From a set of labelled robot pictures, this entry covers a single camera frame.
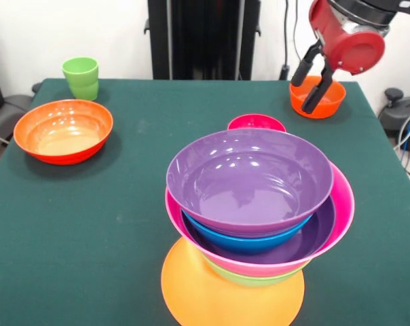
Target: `cup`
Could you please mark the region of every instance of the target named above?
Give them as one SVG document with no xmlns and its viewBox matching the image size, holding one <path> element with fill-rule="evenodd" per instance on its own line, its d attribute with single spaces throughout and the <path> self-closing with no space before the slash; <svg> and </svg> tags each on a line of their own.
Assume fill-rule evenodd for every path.
<svg viewBox="0 0 410 326">
<path fill-rule="evenodd" d="M 63 63 L 63 74 L 75 98 L 93 101 L 98 97 L 98 62 L 93 58 L 71 58 Z"/>
</svg>

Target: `table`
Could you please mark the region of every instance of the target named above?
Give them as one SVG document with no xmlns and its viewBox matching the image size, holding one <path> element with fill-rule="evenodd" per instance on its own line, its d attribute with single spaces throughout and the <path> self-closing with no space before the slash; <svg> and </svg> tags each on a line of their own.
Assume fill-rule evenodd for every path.
<svg viewBox="0 0 410 326">
<path fill-rule="evenodd" d="M 12 143 L 0 162 L 0 325 L 176 325 L 160 291 L 179 237 L 166 167 L 249 112 L 319 146 L 356 197 L 349 233 L 305 269 L 293 325 L 410 325 L 410 182 L 358 84 L 345 86 L 338 113 L 311 121 L 293 112 L 283 81 L 101 80 L 97 101 L 115 126 L 96 157 L 50 166 Z M 47 79 L 33 106 L 70 96 Z"/>
</svg>

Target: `green bowl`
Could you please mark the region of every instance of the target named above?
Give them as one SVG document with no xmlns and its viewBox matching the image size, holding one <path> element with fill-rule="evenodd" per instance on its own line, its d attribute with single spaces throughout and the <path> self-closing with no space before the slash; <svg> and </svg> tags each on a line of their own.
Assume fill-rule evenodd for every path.
<svg viewBox="0 0 410 326">
<path fill-rule="evenodd" d="M 242 285 L 244 287 L 267 287 L 273 284 L 277 284 L 280 282 L 283 282 L 284 280 L 289 279 L 290 277 L 294 276 L 298 271 L 302 270 L 303 268 L 306 267 L 310 263 L 308 261 L 306 264 L 302 265 L 301 267 L 283 274 L 283 275 L 278 275 L 278 276 L 271 276 L 271 277 L 254 277 L 254 276 L 247 276 L 247 275 L 241 275 L 241 274 L 236 274 L 233 272 L 230 272 L 229 270 L 226 270 L 223 267 L 220 267 L 213 261 L 210 261 L 209 258 L 206 256 L 202 255 L 206 262 L 209 264 L 209 266 L 221 277 L 223 277 L 225 280 L 228 280 L 229 282 L 237 283 L 239 285 Z"/>
</svg>

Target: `white wall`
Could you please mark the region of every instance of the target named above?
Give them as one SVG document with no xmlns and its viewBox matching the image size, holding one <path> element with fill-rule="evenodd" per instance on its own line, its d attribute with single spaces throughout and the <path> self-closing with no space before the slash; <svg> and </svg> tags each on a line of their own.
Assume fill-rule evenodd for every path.
<svg viewBox="0 0 410 326">
<path fill-rule="evenodd" d="M 0 84 L 31 93 L 62 62 L 93 56 L 101 77 L 152 78 L 147 0 L 0 0 Z"/>
<path fill-rule="evenodd" d="M 294 1 L 288 22 L 291 72 L 297 66 L 292 46 Z M 304 55 L 314 36 L 308 22 L 311 0 L 300 0 L 297 47 Z M 262 37 L 257 37 L 253 79 L 277 79 L 284 62 L 284 0 L 263 0 Z M 152 78 L 149 34 L 143 35 L 147 0 L 0 0 L 0 83 L 5 95 L 30 93 L 46 77 L 61 77 L 62 62 L 94 56 L 101 77 Z M 362 85 L 374 110 L 390 86 L 410 95 L 410 16 L 398 15 L 386 38 L 386 54 L 372 70 L 339 80 Z M 314 72 L 322 68 L 317 60 Z"/>
</svg>

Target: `bowl rim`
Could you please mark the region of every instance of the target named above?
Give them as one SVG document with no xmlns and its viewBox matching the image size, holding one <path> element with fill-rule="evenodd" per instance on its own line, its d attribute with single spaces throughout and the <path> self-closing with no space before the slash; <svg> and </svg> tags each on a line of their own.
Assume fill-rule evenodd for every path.
<svg viewBox="0 0 410 326">
<path fill-rule="evenodd" d="M 185 211 L 188 211 L 189 214 L 194 215 L 194 218 L 196 219 L 201 219 L 204 221 L 211 221 L 213 223 L 218 222 L 221 225 L 226 225 L 229 228 L 236 228 L 237 226 L 242 226 L 242 227 L 246 227 L 246 226 L 251 226 L 251 224 L 249 223 L 230 223 L 230 222 L 222 222 L 222 221 L 215 221 L 214 219 L 209 219 L 206 216 L 199 214 L 193 210 L 191 210 L 190 208 L 185 207 L 185 205 L 181 204 L 178 199 L 173 195 L 173 193 L 170 191 L 170 187 L 169 187 L 169 174 L 170 174 L 170 168 L 172 167 L 172 165 L 175 163 L 177 157 L 179 156 L 179 154 L 183 151 L 185 151 L 187 148 L 191 147 L 193 144 L 196 144 L 200 141 L 203 141 L 204 139 L 207 139 L 208 137 L 215 137 L 218 134 L 225 134 L 225 133 L 235 133 L 235 132 L 243 132 L 243 131 L 251 131 L 251 130 L 256 130 L 259 132 L 277 132 L 279 134 L 283 134 L 284 137 L 293 137 L 299 141 L 301 141 L 302 143 L 306 143 L 312 147 L 314 147 L 316 149 L 316 151 L 318 151 L 318 153 L 320 154 L 320 156 L 322 156 L 325 160 L 325 162 L 328 162 L 328 173 L 331 176 L 331 183 L 327 188 L 327 191 L 325 192 L 324 198 L 322 198 L 321 200 L 319 200 L 315 205 L 313 205 L 309 210 L 304 211 L 304 212 L 300 212 L 297 213 L 296 215 L 292 216 L 289 219 L 284 219 L 284 220 L 280 220 L 280 221 L 275 221 L 275 222 L 271 222 L 271 223 L 264 223 L 264 224 L 255 224 L 254 227 L 255 228 L 276 228 L 279 225 L 287 224 L 287 223 L 292 223 L 292 222 L 296 222 L 298 220 L 304 219 L 304 217 L 307 217 L 309 215 L 312 215 L 325 201 L 326 199 L 330 196 L 330 193 L 332 191 L 333 188 L 333 184 L 334 184 L 334 173 L 333 173 L 333 169 L 331 166 L 331 162 L 330 160 L 327 158 L 326 154 L 324 154 L 324 152 L 319 149 L 317 146 L 315 146 L 315 144 L 307 141 L 304 138 L 298 137 L 294 134 L 290 134 L 289 132 L 283 132 L 283 131 L 279 131 L 279 130 L 274 130 L 274 129 L 265 129 L 265 128 L 237 128 L 237 129 L 231 129 L 231 130 L 221 130 L 218 132 L 214 132 L 211 134 L 207 134 L 203 137 L 200 137 L 194 141 L 192 141 L 191 143 L 187 144 L 186 146 L 184 146 L 181 150 L 178 151 L 178 153 L 176 153 L 176 155 L 173 157 L 173 159 L 170 161 L 168 169 L 166 171 L 166 187 L 168 189 L 168 191 L 170 192 L 170 194 L 172 195 L 172 197 L 174 198 L 174 200 L 176 201 L 176 203 Z"/>
<path fill-rule="evenodd" d="M 352 222 L 353 222 L 353 219 L 354 219 L 355 202 L 354 202 L 354 193 L 353 193 L 353 190 L 351 188 L 351 185 L 348 182 L 346 176 L 336 167 L 336 165 L 334 165 L 334 163 L 332 163 L 332 162 L 330 162 L 330 163 L 331 163 L 331 166 L 333 167 L 334 173 L 337 173 L 338 175 L 340 175 L 343 178 L 343 186 L 345 188 L 347 188 L 347 190 L 350 194 L 349 197 L 348 197 L 348 200 L 350 201 L 350 214 L 349 214 L 350 217 L 349 217 L 349 219 L 346 223 L 346 226 L 344 227 L 344 229 L 341 231 L 341 233 L 338 235 L 338 237 L 336 237 L 336 239 L 334 241 L 332 241 L 331 243 L 329 243 L 326 246 L 324 244 L 320 248 L 320 250 L 318 250 L 317 252 L 312 253 L 311 255 L 308 255 L 308 256 L 306 256 L 304 258 L 301 258 L 299 260 L 288 261 L 286 263 L 280 263 L 280 264 L 262 265 L 262 264 L 245 263 L 245 262 L 242 262 L 242 261 L 236 261 L 236 260 L 228 259 L 226 257 L 221 257 L 219 255 L 216 255 L 215 253 L 212 253 L 212 252 L 206 250 L 205 248 L 202 248 L 199 244 L 192 241 L 192 239 L 190 239 L 188 236 L 186 236 L 184 234 L 184 232 L 179 228 L 179 226 L 176 223 L 173 223 L 174 219 L 173 219 L 173 216 L 170 214 L 170 209 L 169 209 L 168 201 L 167 201 L 167 194 L 169 193 L 168 188 L 166 188 L 166 193 L 165 193 L 166 210 L 167 210 L 167 213 L 169 215 L 169 218 L 170 218 L 173 226 L 176 228 L 178 233 L 181 234 L 182 236 L 186 237 L 186 239 L 191 244 L 193 244 L 196 248 L 198 248 L 201 252 L 203 252 L 204 254 L 209 255 L 209 256 L 211 256 L 215 259 L 225 261 L 225 262 L 227 262 L 231 265 L 237 265 L 237 266 L 248 267 L 248 268 L 267 268 L 268 270 L 274 269 L 274 268 L 286 268 L 286 267 L 291 267 L 293 265 L 302 264 L 302 263 L 305 263 L 308 260 L 313 260 L 314 258 L 317 258 L 318 256 L 321 256 L 322 254 L 324 254 L 327 251 L 329 251 L 330 249 L 332 249 L 346 235 L 346 233 L 350 229 L 350 226 L 352 225 Z"/>
<path fill-rule="evenodd" d="M 188 213 L 186 213 L 183 209 L 181 209 L 182 212 L 185 214 L 186 218 L 190 221 L 190 223 L 192 223 L 194 226 L 200 228 L 201 230 L 203 230 L 204 232 L 208 233 L 208 234 L 212 234 L 213 236 L 219 237 L 221 239 L 225 239 L 225 240 L 230 240 L 233 242 L 263 242 L 263 241 L 270 241 L 270 240 L 276 240 L 285 236 L 288 236 L 292 233 L 298 232 L 303 226 L 305 226 L 305 224 L 311 219 L 311 217 L 314 215 L 310 215 L 309 217 L 307 217 L 306 219 L 304 219 L 301 223 L 297 224 L 296 226 L 294 226 L 293 228 L 283 232 L 283 233 L 279 233 L 279 234 L 275 234 L 274 236 L 265 236 L 265 237 L 261 237 L 261 238 L 239 238 L 236 236 L 228 236 L 226 234 L 222 234 L 222 233 L 218 233 L 210 228 L 207 228 L 205 225 L 202 225 L 201 223 L 199 223 L 198 221 L 196 221 L 193 217 L 191 217 Z"/>
<path fill-rule="evenodd" d="M 276 275 L 276 276 L 249 276 L 249 275 L 234 273 L 230 270 L 227 270 L 226 268 L 224 268 L 224 267 L 220 266 L 219 264 L 213 262 L 211 259 L 209 259 L 207 256 L 205 256 L 203 253 L 200 253 L 200 254 L 206 260 L 207 263 L 214 266 L 215 268 L 222 271 L 223 273 L 232 275 L 232 276 L 237 277 L 237 278 L 243 278 L 244 280 L 255 280 L 255 281 L 279 280 L 281 278 L 290 276 L 290 275 L 295 274 L 298 271 L 304 269 L 312 261 L 312 260 L 309 260 L 306 263 L 304 263 L 303 265 L 295 268 L 294 270 L 292 270 L 290 272 L 287 272 L 285 274 L 281 274 L 281 275 Z"/>
<path fill-rule="evenodd" d="M 92 105 L 96 105 L 97 107 L 100 107 L 103 111 L 106 111 L 109 114 L 110 120 L 109 120 L 109 127 L 107 128 L 106 133 L 104 133 L 104 136 L 100 139 L 99 142 L 97 142 L 97 144 L 89 146 L 85 149 L 82 149 L 80 151 L 74 151 L 72 153 L 68 153 L 68 154 L 63 154 L 63 155 L 47 155 L 44 153 L 38 153 L 36 151 L 31 151 L 30 149 L 28 149 L 26 146 L 24 146 L 22 143 L 20 143 L 20 141 L 16 138 L 16 129 L 18 128 L 19 125 L 23 124 L 25 117 L 28 117 L 29 115 L 34 114 L 36 111 L 43 109 L 45 106 L 47 105 L 52 105 L 55 103 L 70 103 L 70 102 L 74 102 L 74 103 L 87 103 L 87 104 L 92 104 Z M 99 103 L 93 102 L 93 101 L 88 101 L 88 100 L 79 100 L 79 99 L 65 99 L 65 100 L 59 100 L 59 101 L 52 101 L 52 102 L 48 102 L 48 103 L 44 103 L 34 109 L 31 109 L 29 112 L 25 113 L 16 123 L 15 127 L 14 127 L 14 140 L 15 143 L 23 150 L 26 151 L 27 153 L 31 154 L 31 155 L 36 155 L 36 156 L 41 156 L 41 157 L 45 157 L 45 158 L 63 158 L 63 157 L 69 157 L 69 156 L 74 156 L 78 153 L 82 153 L 84 151 L 89 150 L 90 148 L 93 148 L 94 146 L 97 146 L 98 144 L 100 144 L 101 142 L 103 142 L 112 132 L 113 130 L 113 116 L 111 114 L 111 112 L 104 106 L 101 105 Z"/>
</svg>

